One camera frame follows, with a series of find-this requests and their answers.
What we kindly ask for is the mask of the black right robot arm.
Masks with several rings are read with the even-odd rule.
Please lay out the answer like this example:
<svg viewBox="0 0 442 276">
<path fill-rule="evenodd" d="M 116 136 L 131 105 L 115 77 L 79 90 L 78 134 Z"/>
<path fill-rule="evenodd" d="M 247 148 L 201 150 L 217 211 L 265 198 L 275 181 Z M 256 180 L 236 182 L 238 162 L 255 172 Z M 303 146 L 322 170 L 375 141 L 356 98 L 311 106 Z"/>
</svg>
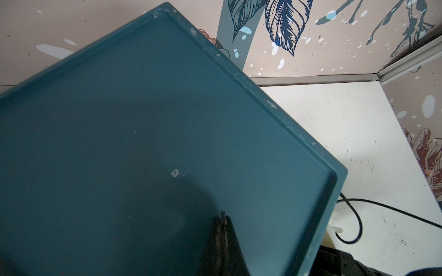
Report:
<svg viewBox="0 0 442 276">
<path fill-rule="evenodd" d="M 250 274 L 239 246 L 230 217 L 223 215 L 221 227 L 221 276 Z M 386 273 L 355 260 L 349 253 L 321 246 L 311 267 L 310 276 L 385 276 Z"/>
</svg>

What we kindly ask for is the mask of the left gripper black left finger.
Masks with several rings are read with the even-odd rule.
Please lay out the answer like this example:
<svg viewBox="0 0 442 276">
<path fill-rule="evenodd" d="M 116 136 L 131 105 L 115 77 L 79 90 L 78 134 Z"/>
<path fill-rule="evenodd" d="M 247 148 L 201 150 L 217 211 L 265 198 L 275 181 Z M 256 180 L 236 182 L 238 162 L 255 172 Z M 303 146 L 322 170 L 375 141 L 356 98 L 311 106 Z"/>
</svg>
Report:
<svg viewBox="0 0 442 276">
<path fill-rule="evenodd" d="M 203 276 L 224 276 L 226 266 L 226 215 L 214 218 L 206 249 L 201 258 Z"/>
</svg>

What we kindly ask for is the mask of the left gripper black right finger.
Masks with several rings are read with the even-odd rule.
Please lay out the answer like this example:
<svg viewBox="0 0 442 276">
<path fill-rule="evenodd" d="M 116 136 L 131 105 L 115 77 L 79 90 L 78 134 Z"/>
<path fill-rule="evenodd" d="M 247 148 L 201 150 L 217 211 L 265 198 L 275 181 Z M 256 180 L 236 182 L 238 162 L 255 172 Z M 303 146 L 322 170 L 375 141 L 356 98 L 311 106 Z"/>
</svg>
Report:
<svg viewBox="0 0 442 276">
<path fill-rule="evenodd" d="M 250 275 L 229 216 L 223 218 L 223 275 Z"/>
</svg>

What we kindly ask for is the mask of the teal drawer cabinet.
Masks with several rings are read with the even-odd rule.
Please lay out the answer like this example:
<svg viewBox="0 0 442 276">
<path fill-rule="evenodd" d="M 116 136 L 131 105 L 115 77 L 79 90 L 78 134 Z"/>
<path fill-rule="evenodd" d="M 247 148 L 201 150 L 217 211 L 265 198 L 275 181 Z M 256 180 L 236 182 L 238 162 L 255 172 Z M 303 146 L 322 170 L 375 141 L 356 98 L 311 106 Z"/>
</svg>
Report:
<svg viewBox="0 0 442 276">
<path fill-rule="evenodd" d="M 346 175 L 163 3 L 1 95 L 1 257 L 192 276 L 225 213 L 251 275 L 304 276 Z"/>
</svg>

